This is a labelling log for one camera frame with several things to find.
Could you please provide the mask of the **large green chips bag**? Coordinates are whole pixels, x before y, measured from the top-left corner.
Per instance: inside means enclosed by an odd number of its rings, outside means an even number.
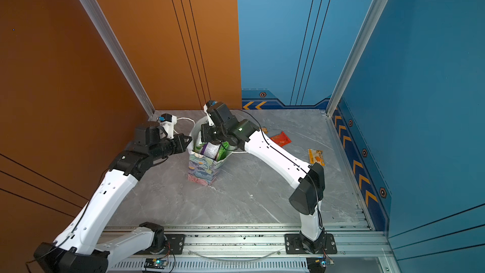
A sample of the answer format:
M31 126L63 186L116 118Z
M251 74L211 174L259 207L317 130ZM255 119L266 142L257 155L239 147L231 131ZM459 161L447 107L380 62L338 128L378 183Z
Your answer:
M222 142L220 144L216 160L217 161L224 160L228 155L231 154L231 152L232 152L232 150L230 149L230 145L227 142Z

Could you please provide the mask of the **purple white snack bag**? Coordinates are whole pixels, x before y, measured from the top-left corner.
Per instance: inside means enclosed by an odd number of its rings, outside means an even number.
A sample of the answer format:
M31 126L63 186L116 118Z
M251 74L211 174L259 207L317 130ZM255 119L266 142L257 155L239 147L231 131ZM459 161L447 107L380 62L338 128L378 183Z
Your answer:
M210 142L208 142L203 145L200 151L200 154L210 159L216 160L220 149L221 149L220 145L213 145Z

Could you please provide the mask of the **floral white paper bag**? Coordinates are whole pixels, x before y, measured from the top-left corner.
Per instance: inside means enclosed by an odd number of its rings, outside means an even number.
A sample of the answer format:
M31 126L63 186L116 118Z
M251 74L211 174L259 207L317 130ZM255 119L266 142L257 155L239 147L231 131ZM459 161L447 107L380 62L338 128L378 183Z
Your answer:
M244 153L244 151L240 151L238 148L230 146L230 149L232 150L231 154L222 161L210 159L201 154L195 153L193 150L194 144L196 142L202 142L200 138L200 130L202 124L205 122L207 122L207 117L202 117L197 122L194 122L194 126L190 132L192 141L187 147L187 151L189 153L188 180L204 186L209 186L215 181L222 165L228 160L228 158L233 153Z

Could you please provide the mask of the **small red snack packet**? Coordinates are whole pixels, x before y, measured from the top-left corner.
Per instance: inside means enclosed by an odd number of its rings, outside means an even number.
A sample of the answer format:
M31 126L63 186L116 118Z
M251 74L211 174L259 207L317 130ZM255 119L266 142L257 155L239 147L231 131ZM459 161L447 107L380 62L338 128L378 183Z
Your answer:
M282 131L280 134L272 136L270 139L280 147L288 145L292 142L292 140L285 134L284 131Z

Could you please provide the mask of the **yellow orange snack packet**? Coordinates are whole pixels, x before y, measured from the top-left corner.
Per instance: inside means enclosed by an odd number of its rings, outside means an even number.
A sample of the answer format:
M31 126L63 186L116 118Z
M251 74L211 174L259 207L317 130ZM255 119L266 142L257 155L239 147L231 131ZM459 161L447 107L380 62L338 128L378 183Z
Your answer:
M318 163L321 166L325 166L322 150L309 149L308 155L309 155L309 163L311 165Z

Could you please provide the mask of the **green white snack bag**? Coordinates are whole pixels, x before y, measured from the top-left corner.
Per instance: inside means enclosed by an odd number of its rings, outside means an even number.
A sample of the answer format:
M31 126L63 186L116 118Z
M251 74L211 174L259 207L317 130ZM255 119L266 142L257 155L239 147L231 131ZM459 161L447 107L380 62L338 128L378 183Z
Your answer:
M196 142L194 144L194 152L195 153L198 153L198 154L203 154L207 147L210 145L210 143L206 142L206 143L202 143L202 142Z

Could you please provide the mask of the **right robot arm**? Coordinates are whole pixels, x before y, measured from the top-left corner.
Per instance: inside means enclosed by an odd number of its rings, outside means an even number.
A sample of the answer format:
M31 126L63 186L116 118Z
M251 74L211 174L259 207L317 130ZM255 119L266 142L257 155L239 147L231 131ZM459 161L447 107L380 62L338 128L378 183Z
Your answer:
M262 160L294 189L289 203L299 212L301 237L316 246L324 227L320 206L325 190L325 172L318 163L306 163L284 150L263 132L255 117L239 120L223 102L209 101L203 110L207 121L201 124L202 142L227 142Z

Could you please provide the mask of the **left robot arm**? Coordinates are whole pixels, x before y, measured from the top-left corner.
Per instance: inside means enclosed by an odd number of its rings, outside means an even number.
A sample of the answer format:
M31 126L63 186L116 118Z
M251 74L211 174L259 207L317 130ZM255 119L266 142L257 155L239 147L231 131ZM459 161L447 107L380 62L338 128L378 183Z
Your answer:
M152 222L144 222L112 242L99 244L98 240L145 173L185 152L191 141L181 133L168 135L157 122L138 125L134 139L114 158L78 216L52 243L41 243L33 261L44 272L107 272L140 251L154 255L166 252L169 245L164 227Z

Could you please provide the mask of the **left circuit board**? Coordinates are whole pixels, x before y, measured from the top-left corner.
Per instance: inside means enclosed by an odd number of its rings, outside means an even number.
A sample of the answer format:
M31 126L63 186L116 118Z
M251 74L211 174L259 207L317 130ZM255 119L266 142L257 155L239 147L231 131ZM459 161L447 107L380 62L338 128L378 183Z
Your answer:
M164 270L168 267L168 264L169 262L165 259L145 259L143 270L144 271L148 269Z

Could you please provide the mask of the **circuit board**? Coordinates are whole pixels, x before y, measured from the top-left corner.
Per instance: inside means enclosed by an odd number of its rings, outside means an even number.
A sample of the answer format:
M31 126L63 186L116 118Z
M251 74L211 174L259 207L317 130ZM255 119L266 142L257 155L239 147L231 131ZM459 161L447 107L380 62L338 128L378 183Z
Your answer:
M169 262L165 259L145 259L143 270L144 271L148 269L164 270L168 267L168 264Z
M326 273L327 267L335 264L334 260L328 257L306 258L309 273Z

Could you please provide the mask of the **right circuit board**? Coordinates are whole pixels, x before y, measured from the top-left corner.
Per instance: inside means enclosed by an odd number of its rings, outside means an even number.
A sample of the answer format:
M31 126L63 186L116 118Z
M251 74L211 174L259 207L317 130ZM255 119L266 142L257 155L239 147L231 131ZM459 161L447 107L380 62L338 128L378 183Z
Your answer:
M335 264L334 260L328 257L306 258L309 273L326 273L327 267Z

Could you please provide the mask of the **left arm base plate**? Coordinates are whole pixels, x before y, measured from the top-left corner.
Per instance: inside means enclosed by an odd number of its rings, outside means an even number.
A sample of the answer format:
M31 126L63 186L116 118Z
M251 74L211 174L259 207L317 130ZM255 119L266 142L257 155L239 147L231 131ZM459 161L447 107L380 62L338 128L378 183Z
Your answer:
M169 234L165 235L164 245L160 248L155 248L151 251L152 255L182 255L184 250L186 235L184 234Z

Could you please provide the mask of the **aluminium rail frame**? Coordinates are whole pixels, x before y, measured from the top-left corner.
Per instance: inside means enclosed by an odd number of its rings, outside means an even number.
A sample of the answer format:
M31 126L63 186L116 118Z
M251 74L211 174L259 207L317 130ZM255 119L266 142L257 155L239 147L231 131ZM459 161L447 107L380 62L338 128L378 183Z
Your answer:
M138 252L110 272L309 272L306 258L328 257L335 264L326 272L399 272L383 232L367 221L331 223L325 232L334 236L335 255L296 254L285 251L285 234L298 234L295 224L225 224L168 226L165 234L186 235L182 255L151 255ZM143 270L145 259L165 259L164 270Z

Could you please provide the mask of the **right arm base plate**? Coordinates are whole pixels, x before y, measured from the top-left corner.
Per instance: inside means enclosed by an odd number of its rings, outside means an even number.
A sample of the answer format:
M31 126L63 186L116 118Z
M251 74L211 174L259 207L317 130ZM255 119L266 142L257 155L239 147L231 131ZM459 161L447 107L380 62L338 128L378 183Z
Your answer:
M335 255L338 253L334 236L330 233L323 232L315 240L311 241L303 234L285 234L285 251L286 254L325 254Z

